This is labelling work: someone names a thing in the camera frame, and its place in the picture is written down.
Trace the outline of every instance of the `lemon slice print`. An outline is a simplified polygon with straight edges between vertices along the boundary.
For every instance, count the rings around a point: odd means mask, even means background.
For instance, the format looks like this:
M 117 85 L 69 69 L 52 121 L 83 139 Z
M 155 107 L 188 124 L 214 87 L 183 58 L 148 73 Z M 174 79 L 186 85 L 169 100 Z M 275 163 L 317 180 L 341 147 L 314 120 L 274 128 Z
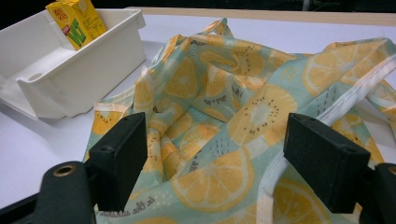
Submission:
M 355 77 L 361 72 L 363 75 L 374 66 L 363 62 L 357 66 L 360 60 L 372 50 L 370 44 L 348 45 L 337 49 L 328 49 L 320 54 L 312 56 L 305 67 L 303 83 L 306 89 L 314 96 L 324 91 L 330 84 L 342 76 Z
M 206 95 L 216 96 L 221 93 L 226 85 L 227 72 L 211 66 L 207 74 Z
M 228 65 L 229 67 L 236 66 L 235 62 L 225 59 L 219 53 L 212 51 L 212 50 L 203 51 L 200 55 L 200 59 L 205 64 L 212 63 L 215 66 L 219 66 L 220 64 L 225 64 L 225 65 Z
M 331 127 L 348 138 L 350 141 L 356 143 L 360 147 L 364 147 L 363 142 L 359 139 L 352 127 L 362 123 L 361 118 L 357 115 L 346 114 L 338 119 Z
M 386 102 L 389 101 L 389 106 L 396 101 L 396 91 L 388 84 L 386 80 L 382 80 L 378 85 L 376 85 L 372 92 L 372 96 L 381 98 Z
M 189 208 L 220 212 L 240 203 L 253 180 L 248 151 L 240 148 L 170 183 L 176 196 Z
M 365 57 L 355 66 L 355 68 L 342 77 L 342 81 L 350 85 L 354 85 L 376 65 L 385 61 L 387 55 L 389 55 L 385 42 L 385 40 L 382 40 L 375 41 L 373 43 L 361 44 L 360 54 L 364 53 Z
M 121 119 L 123 114 L 119 111 L 95 111 L 92 132 L 99 135 L 107 133 Z
M 247 101 L 227 126 L 228 135 L 237 144 L 245 144 L 283 122 L 297 104 L 284 89 L 267 84 Z
M 161 159 L 163 170 L 169 179 L 181 171 L 187 163 L 180 150 L 166 137 L 161 139 Z
M 247 87 L 250 90 L 259 89 L 265 82 L 265 79 L 260 77 L 234 76 L 234 78 L 236 83 L 242 87 Z
M 180 141 L 180 150 L 187 160 L 195 154 L 217 133 L 219 128 L 211 123 L 199 123 L 189 129 Z
M 219 119 L 221 121 L 227 122 L 228 119 L 224 117 L 221 112 L 213 107 L 207 107 L 204 109 L 204 112 L 212 118 Z
M 146 77 L 140 77 L 134 85 L 134 109 L 136 111 L 151 108 L 153 105 L 153 89 Z
M 275 71 L 278 67 L 280 67 L 282 64 L 287 62 L 288 60 L 295 59 L 296 56 L 292 54 L 285 53 L 280 50 L 276 49 L 271 49 L 271 54 L 270 54 L 270 60 L 271 60 L 271 65 L 273 71 Z
M 230 215 L 216 224 L 248 224 L 256 223 L 256 203 Z
M 171 103 L 172 101 L 169 98 L 160 98 L 155 102 L 153 111 L 155 113 L 162 113 Z
M 311 189 L 281 179 L 274 191 L 274 223 L 323 224 L 329 223 L 329 218 Z
M 198 81 L 194 65 L 189 58 L 184 58 L 176 72 L 166 84 L 164 92 L 175 97 L 188 99 L 195 95 Z
M 148 127 L 157 130 L 160 136 L 163 136 L 168 129 L 168 124 L 163 119 L 152 116 L 148 121 Z
M 136 222 L 135 224 L 177 224 L 170 217 L 150 217 L 141 221 Z
M 179 119 L 173 123 L 166 131 L 166 135 L 174 140 L 185 133 L 192 125 L 192 116 L 189 113 L 184 113 Z
M 180 35 L 172 37 L 168 43 L 164 46 L 163 52 L 160 55 L 161 62 L 165 62 L 169 56 L 175 51 L 175 45 L 177 41 L 181 38 Z

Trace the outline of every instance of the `dark background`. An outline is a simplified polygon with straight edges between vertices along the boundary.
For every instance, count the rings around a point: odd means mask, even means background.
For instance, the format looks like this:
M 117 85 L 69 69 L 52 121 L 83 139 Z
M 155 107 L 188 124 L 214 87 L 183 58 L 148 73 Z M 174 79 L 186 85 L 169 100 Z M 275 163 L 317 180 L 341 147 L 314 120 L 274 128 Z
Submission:
M 3 5 L 0 30 L 45 9 L 54 0 L 8 1 Z M 198 7 L 300 11 L 303 0 L 92 0 L 96 8 Z M 311 11 L 396 13 L 396 0 L 311 0 Z

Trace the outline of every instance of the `kiwi slice print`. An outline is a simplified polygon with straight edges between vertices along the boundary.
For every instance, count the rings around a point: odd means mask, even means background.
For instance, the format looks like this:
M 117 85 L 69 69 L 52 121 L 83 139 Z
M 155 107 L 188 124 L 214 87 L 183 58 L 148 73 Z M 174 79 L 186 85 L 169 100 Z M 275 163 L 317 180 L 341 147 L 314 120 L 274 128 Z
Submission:
M 233 59 L 237 66 L 232 73 L 239 76 L 257 77 L 264 68 L 264 59 L 260 52 L 262 47 L 247 41 L 238 40 L 232 49 Z
M 273 84 L 260 88 L 235 114 L 227 126 L 228 135 L 243 145 L 287 119 L 297 104 L 288 91 Z
M 121 118 L 123 113 L 119 111 L 95 111 L 92 124 L 92 132 L 103 135 L 108 132 Z

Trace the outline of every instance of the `yellow lemon pattern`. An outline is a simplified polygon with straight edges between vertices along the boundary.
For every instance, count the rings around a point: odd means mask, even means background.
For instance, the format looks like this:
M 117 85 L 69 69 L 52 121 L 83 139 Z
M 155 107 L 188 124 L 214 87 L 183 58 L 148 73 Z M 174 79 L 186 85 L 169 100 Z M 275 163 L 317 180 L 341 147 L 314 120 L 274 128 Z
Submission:
M 166 84 L 164 92 L 186 99 L 194 96 L 197 89 L 198 81 L 194 74 L 194 65 L 189 58 L 185 58 Z
M 325 207 L 304 185 L 281 179 L 274 192 L 275 223 L 330 223 Z
M 120 111 L 95 111 L 94 115 L 92 132 L 105 134 L 122 118 L 124 113 Z
M 252 166 L 246 149 L 239 149 L 216 159 L 205 168 L 171 180 L 177 197 L 199 211 L 225 211 L 248 194 Z
M 136 112 L 146 114 L 147 138 L 139 141 L 148 146 L 122 216 L 97 220 L 359 220 L 359 209 L 349 216 L 330 213 L 297 172 L 276 165 L 282 164 L 290 112 L 332 117 L 333 129 L 371 152 L 369 166 L 383 162 L 354 104 L 366 97 L 396 130 L 396 91 L 378 83 L 396 68 L 394 54 L 385 37 L 330 43 L 314 54 L 287 53 L 233 37 L 226 19 L 196 35 L 175 35 L 132 87 L 95 104 L 84 160 L 118 120 Z

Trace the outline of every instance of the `metal grommet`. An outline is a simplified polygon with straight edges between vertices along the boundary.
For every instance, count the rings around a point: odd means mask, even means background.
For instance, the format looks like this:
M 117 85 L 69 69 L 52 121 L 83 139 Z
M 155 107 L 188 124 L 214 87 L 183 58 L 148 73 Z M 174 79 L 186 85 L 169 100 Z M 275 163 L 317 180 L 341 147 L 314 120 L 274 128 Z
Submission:
M 396 166 L 391 166 L 388 169 L 393 175 L 396 175 Z
M 63 167 L 60 167 L 60 168 L 56 169 L 53 172 L 53 175 L 58 176 L 58 177 L 66 176 L 66 175 L 72 174 L 75 170 L 76 170 L 76 166 L 75 165 L 65 165 Z

